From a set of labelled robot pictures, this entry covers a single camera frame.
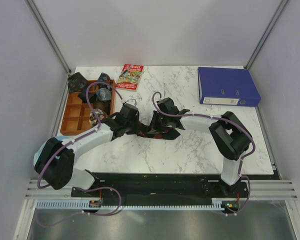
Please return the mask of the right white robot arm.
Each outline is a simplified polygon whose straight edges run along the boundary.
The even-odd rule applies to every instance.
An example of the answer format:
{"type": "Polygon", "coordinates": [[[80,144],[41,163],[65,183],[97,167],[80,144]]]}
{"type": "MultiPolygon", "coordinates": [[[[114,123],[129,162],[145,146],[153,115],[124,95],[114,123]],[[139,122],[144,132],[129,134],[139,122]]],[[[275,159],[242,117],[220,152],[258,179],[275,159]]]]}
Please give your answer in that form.
{"type": "Polygon", "coordinates": [[[250,146],[253,150],[256,148],[252,135],[237,116],[231,111],[222,115],[204,115],[188,109],[179,110],[169,97],[157,102],[152,98],[152,101],[156,109],[153,112],[156,121],[153,126],[155,133],[162,133],[167,129],[180,129],[212,135],[217,149],[223,156],[219,191],[225,197],[232,196],[237,191],[236,183],[241,178],[243,159],[252,154],[247,152],[250,146]]]}

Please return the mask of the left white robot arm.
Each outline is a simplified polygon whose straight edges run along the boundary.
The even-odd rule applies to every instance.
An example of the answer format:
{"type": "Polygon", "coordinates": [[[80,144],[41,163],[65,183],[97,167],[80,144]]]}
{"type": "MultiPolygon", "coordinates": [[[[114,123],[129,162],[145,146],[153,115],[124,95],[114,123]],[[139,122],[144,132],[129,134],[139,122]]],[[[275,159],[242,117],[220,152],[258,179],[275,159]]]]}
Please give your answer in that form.
{"type": "Polygon", "coordinates": [[[60,190],[71,184],[89,197],[96,196],[100,185],[89,170],[75,168],[75,163],[86,152],[133,132],[139,126],[139,110],[123,104],[121,110],[104,118],[97,126],[75,137],[46,141],[35,155],[34,170],[39,174],[37,187],[60,190]]]}

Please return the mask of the black tie orange flowers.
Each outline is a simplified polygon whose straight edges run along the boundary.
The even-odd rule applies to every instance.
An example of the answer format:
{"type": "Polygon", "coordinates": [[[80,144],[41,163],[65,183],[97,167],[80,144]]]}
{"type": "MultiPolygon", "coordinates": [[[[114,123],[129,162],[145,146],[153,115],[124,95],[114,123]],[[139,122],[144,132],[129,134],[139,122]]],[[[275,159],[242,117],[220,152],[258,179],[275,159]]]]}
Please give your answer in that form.
{"type": "Polygon", "coordinates": [[[149,125],[139,122],[136,135],[148,139],[175,140],[181,134],[172,127],[164,127],[152,121],[149,125]]]}

